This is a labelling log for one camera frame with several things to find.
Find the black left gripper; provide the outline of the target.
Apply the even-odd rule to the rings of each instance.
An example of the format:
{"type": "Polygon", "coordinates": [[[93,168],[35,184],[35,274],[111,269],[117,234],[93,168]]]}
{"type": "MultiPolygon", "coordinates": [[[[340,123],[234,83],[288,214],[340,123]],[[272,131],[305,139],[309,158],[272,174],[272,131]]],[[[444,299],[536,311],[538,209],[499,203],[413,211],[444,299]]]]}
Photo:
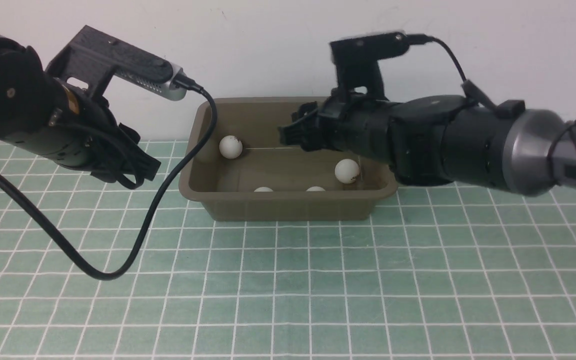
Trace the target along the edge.
{"type": "Polygon", "coordinates": [[[134,129],[118,124],[106,105],[76,87],[57,85],[55,91],[48,119],[34,131],[19,132],[19,148],[130,190],[155,178],[161,162],[138,146],[134,129]]]}

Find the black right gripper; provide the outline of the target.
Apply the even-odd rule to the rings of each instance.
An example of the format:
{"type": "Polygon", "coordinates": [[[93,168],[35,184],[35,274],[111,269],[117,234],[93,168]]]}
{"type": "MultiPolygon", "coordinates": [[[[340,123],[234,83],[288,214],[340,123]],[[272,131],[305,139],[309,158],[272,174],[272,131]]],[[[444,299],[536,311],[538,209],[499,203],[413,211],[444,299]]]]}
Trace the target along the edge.
{"type": "Polygon", "coordinates": [[[393,118],[402,102],[355,93],[343,102],[331,95],[325,101],[307,102],[291,114],[291,124],[279,126],[279,143],[299,146],[305,152],[350,152],[396,171],[393,118]]]}

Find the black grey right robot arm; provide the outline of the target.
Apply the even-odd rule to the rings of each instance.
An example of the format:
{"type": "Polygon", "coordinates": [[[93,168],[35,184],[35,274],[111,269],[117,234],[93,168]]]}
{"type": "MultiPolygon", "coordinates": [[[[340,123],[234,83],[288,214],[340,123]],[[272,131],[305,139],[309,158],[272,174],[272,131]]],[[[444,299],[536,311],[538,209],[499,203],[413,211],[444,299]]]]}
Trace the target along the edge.
{"type": "Polygon", "coordinates": [[[406,186],[461,182],[528,198],[576,188],[576,119],[523,100],[494,104],[470,80],[462,89],[407,102],[335,92],[301,105],[279,142],[386,164],[406,186]]]}

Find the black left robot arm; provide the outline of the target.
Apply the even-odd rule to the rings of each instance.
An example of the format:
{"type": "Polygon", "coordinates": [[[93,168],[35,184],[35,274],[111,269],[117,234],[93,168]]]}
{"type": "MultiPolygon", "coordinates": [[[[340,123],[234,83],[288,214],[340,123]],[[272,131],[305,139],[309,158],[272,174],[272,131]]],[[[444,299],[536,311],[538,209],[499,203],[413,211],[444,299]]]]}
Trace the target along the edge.
{"type": "Polygon", "coordinates": [[[34,48],[0,35],[0,141],[136,189],[156,177],[160,161],[119,123],[105,91],[114,76],[145,89],[173,77],[172,65],[85,26],[48,64],[34,48]]]}

